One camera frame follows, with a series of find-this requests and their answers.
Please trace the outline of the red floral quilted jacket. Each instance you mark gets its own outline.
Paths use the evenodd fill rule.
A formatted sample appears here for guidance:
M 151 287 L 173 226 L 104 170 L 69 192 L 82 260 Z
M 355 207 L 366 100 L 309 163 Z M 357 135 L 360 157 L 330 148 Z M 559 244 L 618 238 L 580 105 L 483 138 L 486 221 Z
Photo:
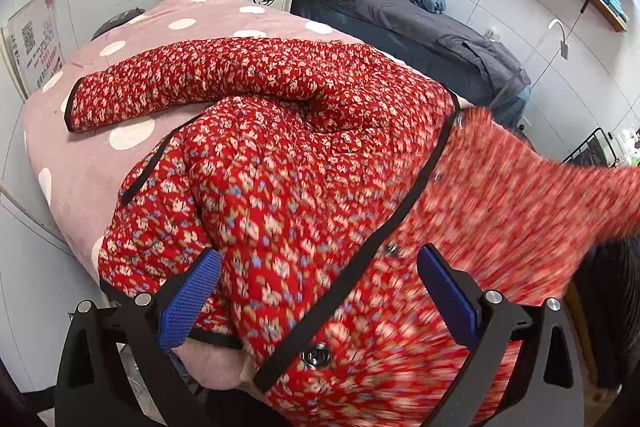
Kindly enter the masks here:
M 99 276 L 155 293 L 213 251 L 176 355 L 203 387 L 252 389 L 296 426 L 415 426 L 434 410 L 466 353 L 419 279 L 423 245 L 538 305 L 591 246 L 639 230 L 637 169 L 543 158 L 362 43 L 171 43 L 80 78 L 65 122 L 195 103 L 122 182 Z

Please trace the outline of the wall poster with QR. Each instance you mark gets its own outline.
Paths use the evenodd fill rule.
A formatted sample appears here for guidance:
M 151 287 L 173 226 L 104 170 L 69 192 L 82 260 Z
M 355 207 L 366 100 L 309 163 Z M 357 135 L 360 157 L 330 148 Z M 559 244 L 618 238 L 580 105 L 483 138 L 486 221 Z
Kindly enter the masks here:
M 32 0 L 8 23 L 8 38 L 18 79 L 27 95 L 40 90 L 62 68 L 54 0 Z

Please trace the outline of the black quilted garment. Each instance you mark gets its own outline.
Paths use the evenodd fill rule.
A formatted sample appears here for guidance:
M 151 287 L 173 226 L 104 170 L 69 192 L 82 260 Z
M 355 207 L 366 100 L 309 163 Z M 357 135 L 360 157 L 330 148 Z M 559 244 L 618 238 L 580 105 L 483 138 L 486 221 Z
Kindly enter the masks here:
M 628 236 L 588 251 L 575 273 L 597 385 L 626 384 L 639 362 L 639 239 Z

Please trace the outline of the dark grey bed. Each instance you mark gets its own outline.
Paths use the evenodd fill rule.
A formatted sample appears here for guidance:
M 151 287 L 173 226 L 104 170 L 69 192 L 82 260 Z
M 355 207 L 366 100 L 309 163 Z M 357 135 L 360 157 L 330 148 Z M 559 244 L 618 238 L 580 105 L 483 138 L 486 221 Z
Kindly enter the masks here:
M 409 0 L 293 0 L 291 12 L 390 54 L 514 129 L 530 99 L 518 58 L 446 14 Z

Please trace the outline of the pink polka dot blanket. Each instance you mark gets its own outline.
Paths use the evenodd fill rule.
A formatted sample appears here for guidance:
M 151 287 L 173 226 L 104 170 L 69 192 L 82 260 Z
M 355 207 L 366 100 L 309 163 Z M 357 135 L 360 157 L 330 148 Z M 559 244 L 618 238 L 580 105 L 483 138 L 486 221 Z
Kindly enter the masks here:
M 82 76 L 134 54 L 188 39 L 257 36 L 349 41 L 349 36 L 303 18 L 241 0 L 165 0 L 93 42 L 32 95 L 25 108 L 25 150 L 52 216 L 85 269 L 96 273 L 104 231 L 126 174 L 171 130 L 201 112 L 176 107 L 83 134 L 64 124 L 67 97 Z

